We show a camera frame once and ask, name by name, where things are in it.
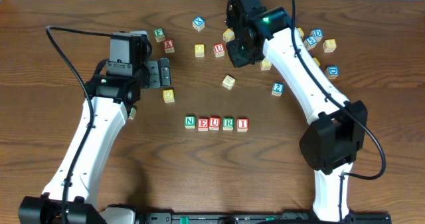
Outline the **yellow S block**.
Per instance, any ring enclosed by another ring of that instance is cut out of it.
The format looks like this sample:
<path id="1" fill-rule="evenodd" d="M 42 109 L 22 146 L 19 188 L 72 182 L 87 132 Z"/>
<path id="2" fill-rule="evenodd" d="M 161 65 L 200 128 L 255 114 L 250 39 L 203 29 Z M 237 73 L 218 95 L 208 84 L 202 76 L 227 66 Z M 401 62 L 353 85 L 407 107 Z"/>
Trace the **yellow S block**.
<path id="1" fill-rule="evenodd" d="M 260 62 L 260 70 L 270 70 L 272 68 L 272 63 L 268 59 L 264 59 Z"/>

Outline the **green N block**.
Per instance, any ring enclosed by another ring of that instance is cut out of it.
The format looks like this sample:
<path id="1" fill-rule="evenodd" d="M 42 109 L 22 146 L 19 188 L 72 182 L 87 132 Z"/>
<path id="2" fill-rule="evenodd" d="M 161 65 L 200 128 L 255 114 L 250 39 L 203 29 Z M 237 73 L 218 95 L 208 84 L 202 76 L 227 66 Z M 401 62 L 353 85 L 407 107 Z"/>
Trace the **green N block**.
<path id="1" fill-rule="evenodd" d="M 186 129 L 195 129 L 196 128 L 196 117 L 195 116 L 186 116 L 185 117 L 185 128 Z"/>

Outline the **red E block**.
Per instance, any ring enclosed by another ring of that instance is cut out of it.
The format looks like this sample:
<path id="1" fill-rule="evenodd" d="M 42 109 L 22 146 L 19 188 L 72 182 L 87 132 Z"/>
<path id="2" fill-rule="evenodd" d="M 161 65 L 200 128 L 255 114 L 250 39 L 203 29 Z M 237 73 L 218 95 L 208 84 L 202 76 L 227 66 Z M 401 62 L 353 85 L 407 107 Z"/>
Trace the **red E block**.
<path id="1" fill-rule="evenodd" d="M 198 131 L 208 131 L 209 130 L 209 119 L 208 118 L 199 118 L 198 119 Z"/>

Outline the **red I block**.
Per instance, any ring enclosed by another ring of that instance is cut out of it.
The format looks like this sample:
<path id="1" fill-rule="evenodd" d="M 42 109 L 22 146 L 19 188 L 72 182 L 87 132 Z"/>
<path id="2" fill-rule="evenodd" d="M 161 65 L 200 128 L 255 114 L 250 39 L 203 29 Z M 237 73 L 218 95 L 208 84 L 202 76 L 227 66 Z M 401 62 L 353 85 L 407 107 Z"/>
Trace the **red I block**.
<path id="1" fill-rule="evenodd" d="M 247 118 L 237 119 L 237 131 L 238 132 L 247 132 L 249 128 L 249 123 Z"/>

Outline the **green R block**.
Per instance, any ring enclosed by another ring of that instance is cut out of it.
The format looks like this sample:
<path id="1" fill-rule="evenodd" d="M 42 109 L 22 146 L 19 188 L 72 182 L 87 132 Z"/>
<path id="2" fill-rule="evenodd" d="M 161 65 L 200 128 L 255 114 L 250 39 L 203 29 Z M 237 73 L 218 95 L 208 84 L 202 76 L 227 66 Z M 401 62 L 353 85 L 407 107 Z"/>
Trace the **green R block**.
<path id="1" fill-rule="evenodd" d="M 234 118 L 224 118 L 222 123 L 222 129 L 224 131 L 233 131 L 234 129 Z"/>

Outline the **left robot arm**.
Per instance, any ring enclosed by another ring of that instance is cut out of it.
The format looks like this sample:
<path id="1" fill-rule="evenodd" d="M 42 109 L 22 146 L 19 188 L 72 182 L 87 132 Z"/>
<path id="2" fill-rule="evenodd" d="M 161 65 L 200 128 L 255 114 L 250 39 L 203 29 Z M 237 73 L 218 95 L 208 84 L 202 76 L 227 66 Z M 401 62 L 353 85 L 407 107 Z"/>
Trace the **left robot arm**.
<path id="1" fill-rule="evenodd" d="M 148 88 L 171 83 L 167 58 L 151 60 L 146 31 L 116 32 L 110 56 L 80 83 L 85 100 L 68 151 L 41 196 L 26 196 L 19 207 L 21 223 L 144 223 L 144 216 L 127 205 L 96 209 L 100 180 L 117 135 L 135 117 L 135 103 Z"/>

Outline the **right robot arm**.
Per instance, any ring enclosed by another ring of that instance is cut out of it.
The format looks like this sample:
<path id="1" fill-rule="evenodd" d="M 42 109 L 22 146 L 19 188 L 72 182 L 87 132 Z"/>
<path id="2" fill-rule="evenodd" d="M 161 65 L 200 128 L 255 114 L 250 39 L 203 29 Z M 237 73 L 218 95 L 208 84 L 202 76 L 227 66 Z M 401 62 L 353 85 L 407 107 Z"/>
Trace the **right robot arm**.
<path id="1" fill-rule="evenodd" d="M 228 0 L 227 42 L 233 66 L 270 60 L 299 102 L 308 128 L 299 148 L 315 174 L 313 212 L 321 221 L 348 216 L 347 177 L 363 147 L 367 109 L 339 92 L 322 73 L 301 39 L 296 15 L 282 7 L 268 10 L 260 0 Z"/>

